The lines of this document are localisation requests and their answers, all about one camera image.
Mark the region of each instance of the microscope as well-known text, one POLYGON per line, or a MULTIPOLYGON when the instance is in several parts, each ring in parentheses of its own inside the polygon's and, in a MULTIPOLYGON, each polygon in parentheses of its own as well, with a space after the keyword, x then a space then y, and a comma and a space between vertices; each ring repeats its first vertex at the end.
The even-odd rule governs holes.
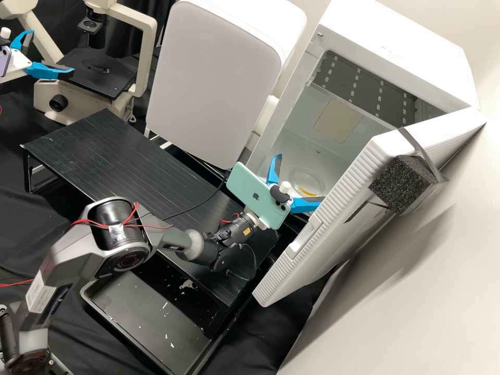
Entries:
MULTIPOLYGON (((12 56, 4 75, 0 74, 0 83, 26 75, 39 79, 34 85, 34 108, 63 125, 105 108, 124 121, 133 121, 134 99, 141 97, 147 88, 156 20, 117 0, 84 0, 86 17, 78 28, 88 34, 88 47, 75 48, 63 55, 33 12, 37 3, 38 0, 0 1, 0 19, 16 18, 25 29, 9 47, 12 56), (137 70, 99 52, 106 42, 108 18, 142 31, 137 70), (42 55, 42 62, 30 61, 22 53, 22 47, 26 47, 31 37, 42 55)), ((2 36, 0 44, 2 41, 8 44, 6 36, 2 36)))

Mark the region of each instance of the black foam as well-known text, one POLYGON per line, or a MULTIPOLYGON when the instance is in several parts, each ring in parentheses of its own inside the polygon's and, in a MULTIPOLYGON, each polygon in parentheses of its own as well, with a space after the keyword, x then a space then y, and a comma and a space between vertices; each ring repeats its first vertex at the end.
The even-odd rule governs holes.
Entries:
POLYGON ((420 156, 399 155, 386 166, 369 188, 390 210, 402 214, 437 182, 420 156))

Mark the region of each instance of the sticker label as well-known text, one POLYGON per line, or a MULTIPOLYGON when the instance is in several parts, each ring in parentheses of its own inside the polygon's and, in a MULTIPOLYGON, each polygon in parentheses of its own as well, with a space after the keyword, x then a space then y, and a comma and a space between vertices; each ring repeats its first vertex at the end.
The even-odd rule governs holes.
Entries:
POLYGON ((40 270, 26 293, 26 303, 31 313, 41 314, 56 291, 54 286, 45 286, 40 270))
POLYGON ((47 307, 41 314, 40 319, 38 320, 38 324, 48 323, 49 318, 56 313, 57 309, 63 302, 63 299, 66 297, 72 286, 73 284, 66 284, 57 288, 57 291, 52 296, 51 301, 49 302, 49 304, 47 304, 47 307))

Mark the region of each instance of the white paint spots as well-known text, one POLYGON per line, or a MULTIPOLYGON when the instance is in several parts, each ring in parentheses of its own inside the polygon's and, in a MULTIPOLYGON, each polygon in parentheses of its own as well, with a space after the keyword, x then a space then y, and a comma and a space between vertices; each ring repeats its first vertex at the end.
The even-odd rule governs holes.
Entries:
POLYGON ((184 289, 184 288, 191 288, 191 289, 194 289, 194 286, 193 286, 193 281, 191 280, 186 280, 184 281, 184 283, 179 287, 179 289, 184 289))

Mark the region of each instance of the phone mount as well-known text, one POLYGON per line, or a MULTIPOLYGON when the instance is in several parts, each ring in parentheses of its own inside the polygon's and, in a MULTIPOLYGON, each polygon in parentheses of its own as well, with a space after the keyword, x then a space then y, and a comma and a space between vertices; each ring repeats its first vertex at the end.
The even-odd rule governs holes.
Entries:
POLYGON ((288 214, 314 211, 324 197, 293 197, 288 181, 279 184, 282 154, 274 156, 266 182, 237 162, 226 183, 231 193, 245 205, 245 212, 261 229, 278 229, 288 214))

